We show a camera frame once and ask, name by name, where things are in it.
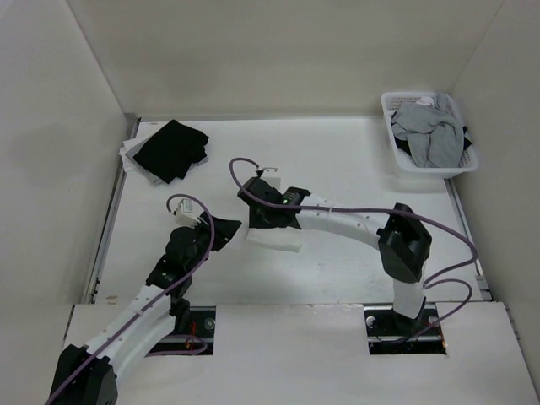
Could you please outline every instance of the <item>black garment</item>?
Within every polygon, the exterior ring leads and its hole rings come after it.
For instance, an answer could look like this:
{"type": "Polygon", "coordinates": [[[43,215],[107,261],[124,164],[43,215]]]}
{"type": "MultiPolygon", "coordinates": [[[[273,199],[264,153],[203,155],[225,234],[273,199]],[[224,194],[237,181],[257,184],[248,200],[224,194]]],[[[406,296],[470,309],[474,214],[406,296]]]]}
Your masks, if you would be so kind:
{"type": "Polygon", "coordinates": [[[172,120],[146,141],[133,158],[169,184],[175,177],[186,177],[193,163],[206,158],[207,143],[208,137],[201,131],[172,120]]]}

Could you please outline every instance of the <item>laundry basket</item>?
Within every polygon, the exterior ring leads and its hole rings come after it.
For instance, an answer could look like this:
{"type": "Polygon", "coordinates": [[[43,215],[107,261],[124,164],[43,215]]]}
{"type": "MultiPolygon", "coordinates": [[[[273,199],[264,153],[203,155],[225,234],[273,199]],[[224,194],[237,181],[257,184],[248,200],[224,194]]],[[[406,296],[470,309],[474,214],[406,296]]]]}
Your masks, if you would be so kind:
{"type": "MultiPolygon", "coordinates": [[[[418,167],[411,156],[403,152],[396,145],[392,131],[391,119],[403,103],[415,103],[422,97],[435,97],[435,93],[384,93],[381,97],[382,110],[384,111],[386,129],[390,138],[390,145],[394,152],[397,174],[401,177],[425,178],[425,179],[450,179],[467,171],[475,171],[478,168],[478,158],[471,145],[463,152],[459,165],[456,168],[424,168],[418,167]]],[[[463,125],[463,118],[456,107],[456,103],[450,98],[451,114],[463,125]]]]}

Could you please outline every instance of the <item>cable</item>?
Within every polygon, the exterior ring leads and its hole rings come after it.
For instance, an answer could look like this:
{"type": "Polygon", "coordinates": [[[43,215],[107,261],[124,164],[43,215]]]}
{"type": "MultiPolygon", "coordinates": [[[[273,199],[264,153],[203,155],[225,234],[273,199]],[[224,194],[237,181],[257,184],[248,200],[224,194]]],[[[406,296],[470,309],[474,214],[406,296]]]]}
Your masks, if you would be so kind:
{"type": "MultiPolygon", "coordinates": [[[[238,188],[241,189],[243,193],[245,193],[250,199],[255,201],[256,203],[260,203],[261,205],[264,205],[269,208],[276,208],[276,209],[307,209],[310,211],[330,211],[330,207],[319,207],[319,206],[312,206],[312,205],[281,205],[281,204],[272,204],[270,202],[266,202],[262,200],[261,198],[258,198],[251,194],[249,191],[246,190],[246,188],[240,183],[238,180],[238,177],[236,177],[235,174],[235,162],[247,162],[250,163],[257,168],[259,167],[259,164],[251,159],[248,158],[234,158],[229,162],[229,171],[230,175],[233,178],[233,181],[238,186],[238,188]]],[[[405,218],[412,218],[417,219],[419,221],[425,222],[426,224],[430,224],[434,226],[435,228],[439,228],[440,230],[444,230],[446,233],[455,236],[457,239],[461,240],[463,243],[465,243],[469,249],[471,249],[472,257],[465,262],[459,262],[457,264],[454,264],[452,266],[448,266],[440,270],[439,272],[433,274],[432,276],[428,277],[424,281],[424,286],[427,285],[430,281],[432,281],[435,278],[438,278],[442,274],[448,273],[452,270],[455,270],[460,267],[467,266],[469,264],[473,264],[478,259],[478,251],[476,250],[476,246],[465,236],[460,234],[459,232],[456,232],[452,228],[441,224],[437,221],[434,221],[433,219],[429,219],[427,217],[424,217],[422,215],[418,215],[417,213],[407,213],[404,211],[400,211],[397,209],[389,209],[389,208],[332,208],[333,213],[386,213],[388,215],[399,215],[405,218]]]]}
{"type": "MultiPolygon", "coordinates": [[[[463,236],[459,232],[456,232],[452,228],[450,228],[450,227],[448,227],[448,226],[446,226],[444,224],[441,224],[441,223],[439,223],[437,221],[434,221],[433,219],[429,219],[427,217],[424,217],[422,215],[418,215],[416,213],[408,213],[408,212],[400,211],[400,210],[397,210],[397,209],[388,209],[388,208],[335,208],[335,207],[330,208],[330,207],[320,207],[320,206],[312,206],[312,205],[307,205],[307,206],[305,206],[305,205],[281,205],[281,204],[273,204],[273,203],[270,203],[270,202],[266,202],[266,201],[262,200],[261,198],[258,198],[256,196],[254,196],[253,194],[251,194],[249,191],[246,190],[246,188],[242,185],[242,183],[240,183],[240,181],[238,180],[238,177],[236,177],[236,174],[235,174],[235,163],[236,162],[246,162],[246,163],[249,163],[251,165],[256,166],[257,168],[259,168],[259,164],[256,161],[248,159],[248,158],[233,158],[229,162],[229,171],[230,171],[230,175],[233,178],[233,181],[235,182],[235,184],[238,186],[238,188],[244,194],[246,194],[250,199],[252,199],[256,203],[260,203],[261,205],[264,205],[266,207],[276,208],[276,209],[293,209],[293,210],[307,209],[307,210],[310,210],[310,211],[330,211],[330,210],[332,210],[332,212],[334,212],[334,213],[386,213],[388,215],[399,215],[399,216],[402,216],[402,217],[405,217],[405,218],[417,219],[419,221],[425,222],[426,224],[430,224],[430,225],[434,226],[435,228],[439,228],[440,230],[444,230],[446,233],[448,233],[448,234],[450,234],[452,236],[455,236],[457,239],[461,240],[463,243],[465,243],[469,247],[469,249],[471,250],[471,254],[472,254],[472,257],[470,259],[468,259],[468,260],[466,260],[464,262],[459,262],[457,264],[445,267],[442,270],[440,270],[440,271],[436,272],[435,274],[431,275],[430,277],[426,278],[425,281],[424,281],[424,288],[425,289],[431,289],[431,288],[435,287],[436,285],[439,285],[439,284],[442,284],[442,283],[450,283],[450,282],[452,282],[452,283],[464,284],[469,288],[469,294],[468,294],[467,298],[460,305],[458,305],[455,309],[451,310],[448,314],[445,314],[441,318],[439,318],[439,320],[437,322],[434,322],[433,324],[430,324],[428,327],[425,327],[420,332],[415,333],[411,337],[405,337],[404,338],[405,342],[407,340],[409,340],[409,339],[414,339],[414,338],[422,335],[423,333],[426,333],[432,327],[439,325],[440,321],[443,321],[446,318],[448,318],[449,316],[451,316],[451,315],[455,314],[456,312],[458,312],[463,306],[465,306],[465,304],[467,302],[469,302],[469,300],[473,296],[473,288],[471,287],[471,285],[469,283],[467,283],[467,282],[465,282],[463,280],[459,280],[457,278],[448,278],[448,279],[444,279],[444,280],[440,280],[440,281],[430,283],[435,278],[438,278],[442,274],[448,273],[448,272],[450,272],[452,270],[456,270],[457,268],[460,268],[460,267],[465,267],[465,266],[467,266],[469,264],[473,264],[478,259],[478,251],[476,249],[476,246],[469,239],[467,239],[465,236],[463,236]]],[[[403,339],[399,339],[399,340],[395,341],[395,343],[401,343],[402,341],[403,341],[403,339]]]]}
{"type": "Polygon", "coordinates": [[[172,291],[173,289],[175,289],[176,287],[178,287],[179,285],[181,285],[182,283],[184,283],[188,278],[191,277],[192,274],[194,274],[201,266],[202,264],[206,261],[206,259],[208,258],[209,254],[210,254],[210,251],[212,250],[212,246],[213,246],[213,240],[215,238],[215,227],[214,227],[214,224],[213,224],[213,219],[212,219],[212,215],[210,214],[210,211],[208,210],[208,208],[200,201],[198,200],[197,198],[195,197],[192,197],[192,196],[189,196],[187,194],[174,194],[172,196],[169,197],[169,199],[167,200],[167,203],[166,203],[166,206],[167,206],[167,209],[169,210],[170,212],[170,207],[169,207],[169,204],[170,204],[170,200],[172,200],[173,198],[176,198],[176,197],[184,197],[184,198],[189,198],[191,199],[192,201],[194,201],[195,203],[197,203],[201,208],[202,210],[206,213],[206,215],[208,216],[208,222],[209,222],[209,225],[210,225],[210,243],[208,244],[208,249],[206,250],[206,252],[204,253],[204,256],[202,256],[202,259],[199,263],[197,263],[197,265],[195,265],[195,267],[193,267],[192,270],[190,270],[184,277],[182,277],[181,279],[179,279],[177,282],[171,284],[167,289],[164,289],[163,291],[161,291],[159,294],[157,294],[155,297],[153,297],[142,309],[140,312],[138,312],[137,314],[135,314],[129,321],[126,322],[126,324],[121,327],[118,332],[116,332],[114,335],[112,335],[111,337],[109,337],[109,339],[103,343],[103,345],[101,345],[94,353],[92,353],[58,388],[56,391],[54,391],[51,396],[49,397],[49,399],[47,399],[47,401],[45,402],[45,405],[52,405],[52,403],[58,398],[58,396],[66,389],[67,386],[69,386],[69,384],[72,383],[73,380],[75,380],[75,378],[77,378],[77,376],[94,360],[97,358],[97,356],[99,356],[106,348],[109,347],[109,345],[111,345],[111,343],[113,343],[115,340],[117,340],[144,312],[146,312],[149,308],[152,307],[153,304],[155,304],[161,297],[163,297],[164,295],[167,295],[170,291],[172,291]]]}
{"type": "Polygon", "coordinates": [[[163,352],[153,352],[148,353],[146,357],[158,357],[158,356],[168,356],[168,355],[181,355],[181,356],[195,356],[197,354],[203,353],[208,348],[208,343],[204,339],[198,336],[193,335],[169,335],[169,338],[179,338],[186,340],[197,340],[202,347],[196,350],[165,350],[163,352]]]}
{"type": "Polygon", "coordinates": [[[473,297],[473,287],[471,287],[471,284],[469,284],[467,281],[463,281],[463,280],[460,280],[458,278],[445,278],[443,280],[434,281],[430,285],[425,285],[424,288],[425,289],[432,289],[433,287],[436,287],[437,285],[444,284],[444,283],[459,283],[459,284],[465,285],[467,287],[467,289],[468,289],[467,297],[462,302],[460,302],[460,304],[456,308],[454,308],[453,310],[448,311],[443,316],[441,316],[437,321],[428,324],[424,329],[421,329],[419,332],[416,332],[416,333],[414,333],[413,335],[411,335],[409,337],[402,337],[401,339],[392,340],[390,342],[384,342],[384,343],[386,343],[386,344],[402,344],[402,343],[407,343],[407,342],[409,342],[411,340],[414,340],[414,339],[418,339],[420,336],[422,336],[424,333],[426,333],[432,327],[439,327],[441,321],[444,321],[446,318],[454,315],[461,308],[463,308],[471,300],[471,298],[473,297]]]}

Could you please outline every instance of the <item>white table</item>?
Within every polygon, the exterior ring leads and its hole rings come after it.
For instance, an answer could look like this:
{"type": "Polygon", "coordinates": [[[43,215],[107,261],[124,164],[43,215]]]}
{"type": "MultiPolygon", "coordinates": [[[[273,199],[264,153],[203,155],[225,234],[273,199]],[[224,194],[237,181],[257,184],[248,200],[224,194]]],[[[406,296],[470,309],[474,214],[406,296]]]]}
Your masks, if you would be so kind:
{"type": "MultiPolygon", "coordinates": [[[[78,305],[67,342],[83,344],[119,311],[78,305]]],[[[117,405],[538,405],[501,303],[444,321],[447,355],[370,355],[361,305],[218,305],[216,315],[214,355],[144,359],[117,405]]]]}
{"type": "MultiPolygon", "coordinates": [[[[359,242],[318,232],[305,232],[300,253],[270,251],[245,241],[248,208],[236,197],[229,161],[236,156],[278,167],[282,187],[300,186],[351,207],[392,208],[406,203],[416,213],[459,230],[451,197],[443,181],[399,181],[380,118],[307,118],[252,121],[185,122],[205,132],[209,162],[174,180],[152,186],[138,172],[127,174],[111,243],[102,269],[96,301],[124,305],[138,292],[165,250],[174,218],[165,200],[176,192],[192,194],[212,214],[240,219],[242,228],[193,277],[186,297],[193,305],[331,304],[392,301],[392,280],[379,253],[359,242]]],[[[165,122],[143,122],[138,136],[154,133],[165,122]]],[[[238,164],[247,180],[253,168],[238,164]]],[[[381,224],[386,216],[380,218],[381,224]]],[[[470,257],[459,240],[429,228],[433,235],[426,268],[430,275],[470,257]]],[[[481,296],[469,266],[452,277],[469,282],[473,299],[481,296]]],[[[430,301],[461,300],[461,285],[443,284],[427,292],[430,301]]]]}

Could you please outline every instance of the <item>white wall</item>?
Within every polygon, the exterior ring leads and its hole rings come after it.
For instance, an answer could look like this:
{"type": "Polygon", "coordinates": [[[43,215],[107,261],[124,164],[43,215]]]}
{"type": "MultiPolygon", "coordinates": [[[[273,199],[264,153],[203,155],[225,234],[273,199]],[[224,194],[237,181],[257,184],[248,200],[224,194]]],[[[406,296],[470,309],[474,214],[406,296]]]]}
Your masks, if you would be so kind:
{"type": "Polygon", "coordinates": [[[452,94],[480,168],[457,185],[494,297],[540,387],[540,1],[506,0],[452,94]]]}
{"type": "Polygon", "coordinates": [[[379,114],[450,90],[502,0],[68,0],[124,111],[379,114]]]}
{"type": "Polygon", "coordinates": [[[0,2],[2,404],[46,399],[125,126],[65,0],[0,2]]]}

